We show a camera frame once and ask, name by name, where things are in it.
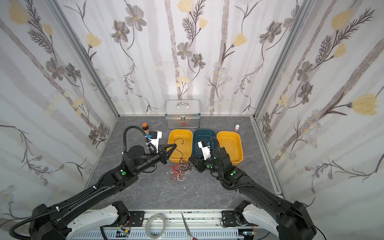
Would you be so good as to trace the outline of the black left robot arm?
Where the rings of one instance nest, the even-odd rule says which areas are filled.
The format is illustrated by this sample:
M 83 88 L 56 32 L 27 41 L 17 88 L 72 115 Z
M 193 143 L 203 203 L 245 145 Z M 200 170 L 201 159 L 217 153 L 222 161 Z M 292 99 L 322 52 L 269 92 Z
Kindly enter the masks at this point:
M 27 218 L 9 229 L 9 235 L 18 240 L 64 240 L 72 231 L 68 225 L 100 201 L 128 188 L 138 180 L 138 175 L 161 162 L 166 164 L 177 144 L 158 145 L 148 142 L 150 153 L 143 146 L 127 148 L 127 132 L 140 127 L 129 126 L 123 132 L 121 163 L 106 171 L 91 187 L 75 196 L 50 207 L 42 204 Z

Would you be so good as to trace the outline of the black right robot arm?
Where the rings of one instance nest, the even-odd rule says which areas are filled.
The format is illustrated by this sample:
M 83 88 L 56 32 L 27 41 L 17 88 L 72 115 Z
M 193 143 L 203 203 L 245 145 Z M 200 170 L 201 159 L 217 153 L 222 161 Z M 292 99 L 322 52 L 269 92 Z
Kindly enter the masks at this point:
M 215 137 L 199 142 L 198 146 L 203 155 L 189 159 L 197 171 L 210 171 L 224 189 L 237 190 L 255 204 L 242 209 L 241 220 L 262 227 L 281 240 L 312 240 L 320 232 L 302 203 L 292 203 L 271 193 L 233 166 L 226 149 L 220 147 Z

